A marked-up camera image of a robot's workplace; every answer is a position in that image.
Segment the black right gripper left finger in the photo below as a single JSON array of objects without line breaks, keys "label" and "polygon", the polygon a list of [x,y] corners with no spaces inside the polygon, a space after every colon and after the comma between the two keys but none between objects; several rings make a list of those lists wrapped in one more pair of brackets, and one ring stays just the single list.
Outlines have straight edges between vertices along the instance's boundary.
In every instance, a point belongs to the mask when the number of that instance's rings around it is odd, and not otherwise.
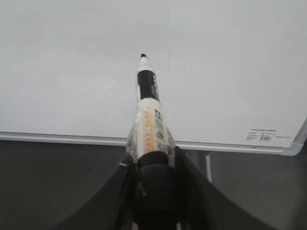
[{"label": "black right gripper left finger", "polygon": [[107,183],[55,230],[130,230],[135,164],[126,156]]}]

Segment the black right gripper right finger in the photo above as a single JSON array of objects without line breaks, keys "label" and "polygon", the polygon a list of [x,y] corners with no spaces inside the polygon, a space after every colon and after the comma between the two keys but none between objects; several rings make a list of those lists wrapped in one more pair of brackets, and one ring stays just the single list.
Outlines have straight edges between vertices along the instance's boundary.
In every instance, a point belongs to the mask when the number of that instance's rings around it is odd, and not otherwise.
[{"label": "black right gripper right finger", "polygon": [[184,150],[175,148],[183,211],[182,230],[272,230],[273,227],[244,211],[196,168]]}]

